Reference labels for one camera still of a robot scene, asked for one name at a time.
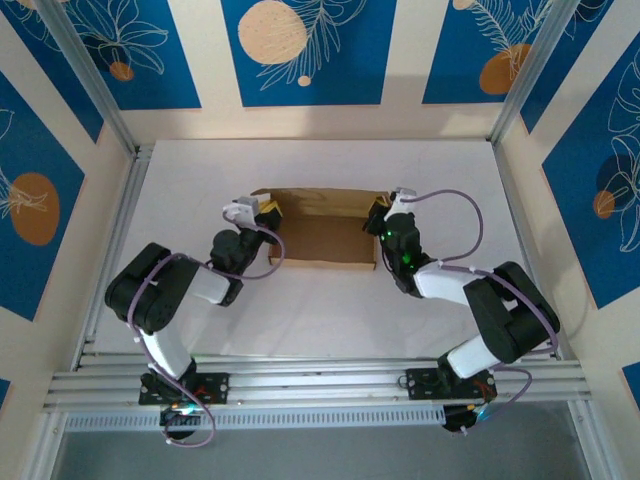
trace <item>gray floor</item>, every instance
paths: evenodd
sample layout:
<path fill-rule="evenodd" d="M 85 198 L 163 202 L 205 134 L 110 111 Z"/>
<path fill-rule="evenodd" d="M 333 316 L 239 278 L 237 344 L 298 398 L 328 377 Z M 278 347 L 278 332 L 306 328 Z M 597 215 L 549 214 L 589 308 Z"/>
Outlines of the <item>gray floor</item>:
<path fill-rule="evenodd" d="M 440 427 L 220 432 L 197 450 L 158 433 L 72 433 L 54 479 L 590 478 L 566 405 L 519 404 L 468 437 Z"/>

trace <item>yellow part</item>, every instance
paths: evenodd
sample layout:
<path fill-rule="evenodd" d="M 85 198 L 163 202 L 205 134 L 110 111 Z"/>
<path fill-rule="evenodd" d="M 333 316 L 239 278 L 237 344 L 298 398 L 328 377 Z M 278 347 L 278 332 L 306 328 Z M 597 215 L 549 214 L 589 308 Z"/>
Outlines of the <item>yellow part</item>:
<path fill-rule="evenodd" d="M 278 213 L 282 217 L 282 210 L 280 210 L 280 205 L 275 200 L 265 200 L 260 203 L 260 213 L 269 213 L 274 208 L 278 209 Z"/>

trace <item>orange circle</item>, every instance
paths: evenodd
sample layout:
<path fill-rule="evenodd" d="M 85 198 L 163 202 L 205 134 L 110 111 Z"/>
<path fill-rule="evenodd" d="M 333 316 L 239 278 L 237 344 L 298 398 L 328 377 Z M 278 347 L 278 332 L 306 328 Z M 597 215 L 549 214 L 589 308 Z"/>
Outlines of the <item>orange circle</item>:
<path fill-rule="evenodd" d="M 133 69 L 126 63 L 113 62 L 109 66 L 109 73 L 121 82 L 133 80 Z"/>
<path fill-rule="evenodd" d="M 503 95 L 511 90 L 531 45 L 518 44 L 495 55 L 480 74 L 480 88 L 489 95 Z"/>
<path fill-rule="evenodd" d="M 24 173 L 11 185 L 9 198 L 15 204 L 11 207 L 11 222 L 16 233 L 31 245 L 48 244 L 60 221 L 60 200 L 51 180 L 40 173 Z M 29 205 L 28 199 L 35 204 Z"/>
<path fill-rule="evenodd" d="M 593 211 L 596 212 L 596 215 L 603 220 L 609 218 L 615 208 L 616 199 L 611 192 L 602 190 L 601 192 L 598 192 L 596 197 L 593 199 Z"/>

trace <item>wire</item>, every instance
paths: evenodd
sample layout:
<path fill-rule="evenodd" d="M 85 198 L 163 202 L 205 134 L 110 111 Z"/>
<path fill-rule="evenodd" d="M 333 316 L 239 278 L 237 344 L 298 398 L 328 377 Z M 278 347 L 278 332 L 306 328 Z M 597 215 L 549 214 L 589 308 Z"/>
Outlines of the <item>wire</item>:
<path fill-rule="evenodd" d="M 182 447 L 182 448 L 198 448 L 198 447 L 203 447 L 203 446 L 207 445 L 209 442 L 211 442 L 211 440 L 213 440 L 213 438 L 216 435 L 216 422 L 215 422 L 215 418 L 213 417 L 213 414 L 211 413 L 211 410 L 209 410 L 209 408 L 196 395 L 191 393 L 188 388 L 186 388 L 180 382 L 178 382 L 176 379 L 174 379 L 171 376 L 171 374 L 169 372 L 167 372 L 158 363 L 158 361 L 153 357 L 153 354 L 149 350 L 149 347 L 147 347 L 146 343 L 144 342 L 144 338 L 142 336 L 142 329 L 140 327 L 138 327 L 133 322 L 133 316 L 134 316 L 136 307 L 138 306 L 138 302 L 140 301 L 140 298 L 142 297 L 142 294 L 144 293 L 145 289 L 149 286 L 151 281 L 155 278 L 155 276 L 158 274 L 158 272 L 160 272 L 160 270 L 162 270 L 172 260 L 177 260 L 179 258 L 188 258 L 188 257 L 187 257 L 187 255 L 184 255 L 182 253 L 174 253 L 172 255 L 169 255 L 168 257 L 163 258 L 160 262 L 158 262 L 158 264 L 155 267 L 153 267 L 153 269 L 151 270 L 149 275 L 147 275 L 147 277 L 140 284 L 140 287 L 138 288 L 138 291 L 133 296 L 133 300 L 131 300 L 131 305 L 129 305 L 129 310 L 127 311 L 127 324 L 129 325 L 129 328 L 134 332 L 134 340 L 135 340 L 135 342 L 139 343 L 140 346 L 142 347 L 142 351 L 144 352 L 144 356 L 146 357 L 147 361 L 149 362 L 149 366 L 151 368 L 153 368 L 156 372 L 158 372 L 158 374 L 160 374 L 160 376 L 169 385 L 171 385 L 172 387 L 174 387 L 175 389 L 180 391 L 187 398 L 189 398 L 192 402 L 194 402 L 198 407 L 200 407 L 204 411 L 204 413 L 207 415 L 207 417 L 209 417 L 209 419 L 211 420 L 211 431 L 209 432 L 209 435 L 207 436 L 206 439 L 202 440 L 201 442 L 197 442 L 197 443 L 176 442 L 171 437 L 169 437 L 169 423 L 170 422 L 167 422 L 167 425 L 165 426 L 165 428 L 164 428 L 164 430 L 162 432 L 162 434 L 164 435 L 164 437 L 166 439 L 166 442 L 169 445 L 175 445 L 176 447 Z"/>
<path fill-rule="evenodd" d="M 531 355 L 531 354 L 539 355 L 541 353 L 556 352 L 556 350 L 558 349 L 558 336 L 556 335 L 556 332 L 551 326 L 551 323 L 549 323 L 549 320 L 547 320 L 547 317 L 545 317 L 544 313 L 542 313 L 542 311 L 538 307 L 536 307 L 533 304 L 533 302 L 529 300 L 529 298 L 525 294 L 523 294 L 520 290 L 518 290 L 516 287 L 514 287 L 509 282 L 507 282 L 504 278 L 496 275 L 493 272 L 487 272 L 485 270 L 479 270 L 479 269 L 468 268 L 468 267 L 458 267 L 455 265 L 442 265 L 440 268 L 442 270 L 448 270 L 450 272 L 462 272 L 462 273 L 471 272 L 475 275 L 489 277 L 493 281 L 499 283 L 501 286 L 509 290 L 518 300 L 524 303 L 525 306 L 529 310 L 531 310 L 531 313 L 533 313 L 533 315 L 542 324 L 542 327 L 547 332 L 547 335 L 549 335 L 549 340 L 551 341 L 551 346 L 549 348 L 545 348 L 543 350 L 536 350 L 535 352 L 529 352 L 526 355 Z"/>
<path fill-rule="evenodd" d="M 544 327 L 545 331 L 549 335 L 549 340 L 551 341 L 551 347 L 545 348 L 543 350 L 536 350 L 535 352 L 529 352 L 527 355 L 531 355 L 533 353 L 535 353 L 536 355 L 539 355 L 541 353 L 555 353 L 556 350 L 558 349 L 558 337 L 556 335 L 556 332 L 554 331 L 553 327 L 549 323 L 549 320 L 547 320 L 545 315 L 540 311 L 540 309 L 538 307 L 536 307 L 533 304 L 533 302 L 531 302 L 531 300 L 529 300 L 520 290 L 518 290 L 516 287 L 514 287 L 509 282 L 507 282 L 502 277 L 499 277 L 498 275 L 496 275 L 493 272 L 487 272 L 487 271 L 484 271 L 484 270 L 478 270 L 478 269 L 469 268 L 469 267 L 459 267 L 459 266 L 454 266 L 454 265 L 445 265 L 446 262 L 450 262 L 450 261 L 453 261 L 453 260 L 462 260 L 463 258 L 467 258 L 467 257 L 473 255 L 478 250 L 478 248 L 480 247 L 480 244 L 482 243 L 482 240 L 484 238 L 484 219 L 482 217 L 482 211 L 480 210 L 480 206 L 478 205 L 478 202 L 476 202 L 467 193 L 462 192 L 460 190 L 453 189 L 453 188 L 446 188 L 446 189 L 442 189 L 442 190 L 436 190 L 434 192 L 427 193 L 425 195 L 420 195 L 420 196 L 415 197 L 415 198 L 401 199 L 400 201 L 402 203 L 416 203 L 416 202 L 421 202 L 422 200 L 427 200 L 429 198 L 433 198 L 433 197 L 435 197 L 437 195 L 442 195 L 442 194 L 445 194 L 445 193 L 461 196 L 461 197 L 465 198 L 466 200 L 468 200 L 469 203 L 471 203 L 471 205 L 473 205 L 473 208 L 476 211 L 476 214 L 478 216 L 478 238 L 476 240 L 475 245 L 468 252 L 460 254 L 460 255 L 453 255 L 451 257 L 446 257 L 446 258 L 443 258 L 442 260 L 440 260 L 440 262 L 441 262 L 440 268 L 442 268 L 443 270 L 449 270 L 449 271 L 452 271 L 452 272 L 462 272 L 462 273 L 471 272 L 471 273 L 473 273 L 475 275 L 486 276 L 486 277 L 489 277 L 492 280 L 496 281 L 497 283 L 499 283 L 502 287 L 504 287 L 507 290 L 509 290 L 513 295 L 515 295 L 515 297 L 518 300 L 520 300 L 522 303 L 524 303 L 527 306 L 527 308 L 529 310 L 531 310 L 531 312 L 535 315 L 535 317 L 538 319 L 538 321 Z"/>
<path fill-rule="evenodd" d="M 468 252 L 442 259 L 443 262 L 451 262 L 453 260 L 462 260 L 463 258 L 473 255 L 482 243 L 482 239 L 484 238 L 484 219 L 482 218 L 482 211 L 480 210 L 478 202 L 476 202 L 469 194 L 464 193 L 460 190 L 456 190 L 454 188 L 444 188 L 442 190 L 436 190 L 435 192 L 427 193 L 425 195 L 420 195 L 416 198 L 405 198 L 401 199 L 400 201 L 402 203 L 417 203 L 429 198 L 437 197 L 438 195 L 444 195 L 446 193 L 458 195 L 459 197 L 467 200 L 473 206 L 473 209 L 476 211 L 476 215 L 478 216 L 478 239 L 476 240 L 476 244 Z"/>
<path fill-rule="evenodd" d="M 226 221 L 235 224 L 235 222 L 227 218 L 225 215 L 223 215 L 223 218 Z M 162 270 L 172 260 L 186 258 L 198 263 L 199 265 L 211 270 L 214 273 L 217 273 L 218 275 L 235 278 L 239 280 L 259 280 L 262 278 L 266 278 L 269 275 L 273 274 L 278 268 L 280 268 L 285 256 L 285 246 L 282 238 L 278 236 L 275 232 L 272 232 L 271 230 L 261 227 L 259 225 L 245 225 L 245 224 L 237 224 L 237 225 L 244 228 L 251 228 L 259 232 L 267 233 L 268 235 L 271 235 L 273 238 L 275 238 L 276 241 L 280 244 L 280 258 L 278 259 L 278 262 L 268 272 L 263 273 L 261 275 L 255 275 L 255 276 L 242 276 L 242 275 L 225 273 L 212 268 L 208 264 L 199 262 L 198 260 L 191 258 L 188 255 L 185 255 L 183 253 L 174 253 L 163 258 L 160 262 L 158 262 L 157 265 L 151 270 L 149 275 L 146 276 L 146 278 L 142 281 L 142 283 L 140 284 L 140 287 L 136 291 L 136 294 L 133 296 L 133 299 L 131 300 L 131 304 L 129 305 L 129 309 L 127 310 L 127 324 L 129 325 L 129 328 L 134 332 L 134 341 L 141 345 L 144 356 L 149 362 L 149 366 L 153 368 L 169 385 L 177 389 L 179 392 L 181 392 L 183 395 L 189 398 L 192 402 L 194 402 L 211 420 L 211 431 L 209 432 L 209 435 L 207 436 L 206 439 L 197 443 L 183 443 L 183 442 L 177 442 L 173 440 L 171 437 L 169 437 L 169 425 L 171 422 L 167 422 L 167 424 L 164 427 L 164 430 L 162 431 L 162 434 L 164 435 L 165 440 L 169 445 L 174 445 L 176 447 L 182 447 L 182 448 L 203 447 L 214 439 L 216 435 L 216 422 L 215 422 L 213 413 L 211 413 L 211 410 L 209 409 L 209 407 L 207 407 L 204 404 L 204 402 L 202 402 L 194 393 L 192 393 L 189 389 L 187 389 L 175 378 L 173 378 L 173 376 L 169 372 L 167 372 L 167 370 L 164 367 L 162 367 L 162 365 L 160 365 L 158 361 L 155 359 L 155 357 L 149 350 L 149 347 L 147 347 L 146 343 L 144 342 L 144 338 L 142 336 L 142 329 L 134 323 L 133 317 L 136 311 L 136 307 L 138 306 L 138 302 L 140 302 L 140 298 L 142 297 L 142 294 L 144 293 L 145 289 L 153 281 L 153 279 L 160 272 L 160 270 Z"/>
<path fill-rule="evenodd" d="M 269 230 L 268 228 L 261 227 L 260 225 L 235 222 L 224 213 L 222 214 L 222 218 L 224 218 L 227 222 L 233 225 L 236 225 L 237 227 L 249 228 L 256 232 L 266 233 L 267 235 L 270 235 L 271 237 L 273 237 L 275 241 L 278 242 L 278 245 L 280 246 L 280 258 L 278 258 L 278 261 L 266 273 L 262 273 L 260 275 L 249 276 L 249 275 L 236 275 L 234 273 L 225 273 L 213 268 L 213 266 L 211 266 L 210 263 L 207 262 L 205 265 L 209 270 L 211 270 L 214 273 L 217 273 L 218 275 L 222 275 L 227 278 L 235 278 L 236 280 L 262 280 L 263 278 L 267 278 L 269 275 L 273 275 L 273 273 L 280 268 L 280 266 L 282 265 L 282 262 L 284 262 L 284 257 L 286 252 L 284 241 L 282 240 L 282 237 L 280 237 L 280 235 Z"/>
<path fill-rule="evenodd" d="M 474 430 L 477 429 L 483 423 L 485 423 L 487 420 L 503 414 L 507 410 L 507 408 L 509 408 L 511 405 L 513 405 L 518 400 L 520 400 L 520 398 L 522 398 L 522 396 L 527 392 L 527 390 L 529 390 L 529 387 L 533 383 L 533 375 L 529 370 L 526 370 L 524 368 L 509 367 L 507 365 L 498 365 L 494 367 L 494 370 L 498 372 L 522 373 L 527 376 L 527 381 L 525 382 L 524 386 L 520 389 L 518 393 L 516 393 L 513 397 L 511 397 L 506 403 L 501 405 L 500 408 L 498 408 L 495 412 L 489 414 L 487 417 L 482 418 L 482 420 L 480 420 L 479 422 L 476 420 L 476 424 L 473 427 L 471 427 Z"/>
<path fill-rule="evenodd" d="M 549 320 L 542 313 L 542 311 L 538 307 L 536 307 L 533 304 L 533 302 L 531 300 L 529 300 L 529 298 L 527 298 L 527 296 L 524 295 L 520 290 L 518 290 L 511 283 L 507 282 L 502 277 L 496 275 L 493 272 L 487 272 L 487 271 L 479 270 L 479 269 L 472 268 L 472 267 L 459 267 L 459 266 L 456 266 L 456 265 L 446 265 L 445 264 L 446 262 L 450 262 L 450 261 L 453 261 L 453 260 L 462 260 L 463 258 L 467 258 L 467 257 L 473 255 L 478 250 L 478 248 L 480 247 L 480 244 L 482 243 L 482 239 L 484 237 L 484 219 L 482 217 L 482 211 L 480 210 L 480 206 L 478 205 L 478 203 L 470 195 L 468 195 L 468 194 L 466 194 L 466 193 L 464 193 L 464 192 L 462 192 L 460 190 L 447 188 L 447 189 L 442 189 L 442 190 L 436 190 L 434 192 L 427 193 L 425 195 L 420 195 L 419 197 L 415 197 L 415 198 L 411 198 L 411 199 L 401 199 L 400 201 L 402 203 L 416 203 L 416 202 L 421 202 L 422 200 L 426 200 L 428 198 L 432 198 L 432 197 L 435 197 L 437 195 L 442 195 L 442 194 L 445 194 L 445 193 L 458 195 L 460 197 L 465 198 L 466 200 L 469 201 L 469 203 L 471 203 L 471 205 L 473 206 L 474 210 L 476 211 L 476 215 L 478 217 L 478 238 L 476 240 L 475 245 L 468 252 L 465 252 L 465 253 L 460 254 L 460 255 L 453 255 L 453 256 L 446 257 L 446 258 L 443 258 L 442 260 L 440 260 L 440 263 L 439 263 L 440 268 L 442 270 L 448 270 L 448 271 L 451 271 L 451 272 L 462 272 L 462 273 L 471 272 L 471 273 L 473 273 L 475 275 L 489 277 L 492 280 L 494 280 L 495 282 L 497 282 L 498 284 L 500 284 L 502 287 L 504 287 L 507 290 L 509 290 L 518 300 L 520 300 L 529 310 L 531 310 L 531 312 L 534 314 L 534 316 L 542 324 L 542 327 L 547 332 L 547 335 L 549 335 L 549 340 L 551 341 L 551 346 L 549 348 L 545 348 L 543 350 L 536 350 L 535 352 L 529 352 L 526 355 L 531 355 L 533 353 L 535 353 L 535 354 L 556 353 L 556 351 L 558 349 L 558 337 L 557 337 L 556 332 L 554 331 L 551 323 L 549 323 Z M 516 393 L 513 397 L 511 397 L 509 399 L 509 401 L 507 403 L 505 403 L 504 405 L 502 405 L 495 413 L 493 413 L 492 415 L 487 417 L 487 419 L 495 417 L 499 413 L 504 412 L 504 410 L 506 408 L 508 408 L 510 405 L 513 405 L 518 399 L 520 399 L 526 393 L 526 391 L 531 386 L 531 383 L 533 382 L 533 375 L 531 375 L 531 372 L 529 372 L 528 370 L 525 370 L 524 368 L 508 367 L 508 366 L 503 365 L 503 364 L 498 364 L 498 365 L 496 365 L 496 366 L 494 366 L 492 368 L 495 371 L 511 371 L 511 372 L 523 373 L 523 374 L 527 375 L 527 382 L 525 383 L 525 385 L 522 387 L 522 389 L 518 393 Z"/>

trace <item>mounting plate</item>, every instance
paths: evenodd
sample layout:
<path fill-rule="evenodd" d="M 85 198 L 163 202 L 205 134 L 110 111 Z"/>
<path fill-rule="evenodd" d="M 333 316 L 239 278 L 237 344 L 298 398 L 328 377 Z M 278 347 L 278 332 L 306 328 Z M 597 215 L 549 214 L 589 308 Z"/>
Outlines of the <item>mounting plate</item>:
<path fill-rule="evenodd" d="M 195 396 L 208 405 L 226 405 L 229 393 L 228 373 L 196 373 L 194 374 Z M 168 402 L 157 391 L 149 390 L 144 386 L 140 387 L 138 405 L 167 405 Z"/>
<path fill-rule="evenodd" d="M 468 400 L 490 401 L 497 396 L 495 379 L 487 370 L 463 380 L 451 390 L 442 387 L 436 368 L 406 370 L 407 391 L 411 400 Z"/>

